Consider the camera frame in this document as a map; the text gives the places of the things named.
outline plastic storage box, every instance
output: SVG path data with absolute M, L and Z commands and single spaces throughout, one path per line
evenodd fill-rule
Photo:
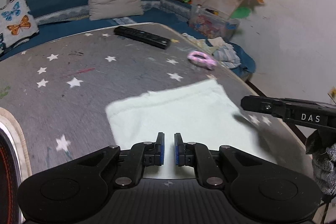
M 219 11 L 218 15 L 215 15 L 206 9 L 215 10 L 211 7 L 192 5 L 189 26 L 208 38 L 222 37 L 225 41 L 229 41 L 239 26 L 239 20 L 229 18 Z

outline white star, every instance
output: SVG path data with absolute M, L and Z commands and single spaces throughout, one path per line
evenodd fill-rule
M 40 75 L 41 73 L 46 72 L 45 69 L 46 69 L 46 68 L 42 68 L 42 67 L 41 67 L 37 72 L 38 72 L 39 75 Z
M 50 56 L 47 57 L 49 59 L 49 61 L 53 60 L 53 59 L 58 59 L 58 54 L 57 55 L 53 55 L 51 54 Z
M 108 60 L 109 62 L 111 61 L 116 61 L 116 58 L 114 56 L 108 56 L 107 58 L 105 58 L 106 60 Z
M 78 80 L 78 79 L 76 79 L 76 78 L 74 77 L 71 81 L 67 82 L 67 84 L 70 85 L 70 89 L 71 89 L 71 88 L 73 88 L 74 86 L 81 86 L 81 82 L 83 82 L 83 81 L 82 81 L 82 80 Z
M 166 62 L 171 63 L 173 65 L 175 65 L 176 63 L 179 63 L 179 62 L 175 61 L 175 59 L 168 59 L 168 58 L 167 58 Z
M 42 87 L 42 86 L 45 86 L 46 83 L 48 83 L 49 81 L 46 81 L 44 79 L 42 79 L 40 82 L 37 82 L 37 84 L 39 85 L 38 87 Z
M 251 122 L 255 123 L 256 125 L 260 124 L 260 121 L 257 119 L 257 117 L 255 115 L 251 116 L 249 115 L 251 118 Z
M 216 76 L 214 76 L 214 75 L 207 75 L 207 77 L 208 77 L 209 79 L 215 79 L 215 80 L 217 79 Z
M 262 121 L 264 122 L 264 123 L 266 123 L 269 127 L 270 127 L 270 124 L 272 123 L 267 117 L 265 117 L 265 116 L 263 116 L 262 117 Z
M 175 79 L 175 80 L 177 80 L 177 81 L 179 81 L 179 82 L 181 82 L 181 79 L 183 79 L 183 77 L 182 76 L 179 76 L 177 73 L 174 73 L 174 74 L 171 74 L 171 73 L 167 73 L 170 77 L 170 79 Z
M 60 139 L 56 139 L 56 141 L 57 141 L 56 151 L 64 150 L 65 152 L 68 152 L 68 145 L 70 145 L 71 142 L 67 141 L 64 135 L 62 135 Z

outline silver rivet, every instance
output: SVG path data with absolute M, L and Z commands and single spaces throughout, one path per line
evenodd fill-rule
M 207 183 L 210 185 L 220 185 L 223 183 L 223 180 L 221 178 L 218 177 L 210 177 L 207 179 Z
M 129 185 L 131 184 L 132 180 L 128 177 L 121 177 L 121 178 L 117 178 L 115 180 L 115 183 L 121 186 L 125 186 L 125 185 Z

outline pink hair tie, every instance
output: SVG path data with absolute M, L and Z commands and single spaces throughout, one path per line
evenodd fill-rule
M 203 52 L 193 51 L 188 54 L 188 59 L 193 63 L 205 65 L 208 69 L 213 69 L 217 65 L 215 60 Z

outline remote control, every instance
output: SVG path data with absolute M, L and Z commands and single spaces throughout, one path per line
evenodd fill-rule
M 164 50 L 167 49 L 171 43 L 170 39 L 168 38 L 160 37 L 158 35 L 155 35 L 149 32 L 144 32 L 141 30 L 124 27 L 124 26 L 119 26 L 115 28 L 114 33 L 122 37 L 128 37 L 136 41 L 144 42 L 146 44 L 162 48 Z

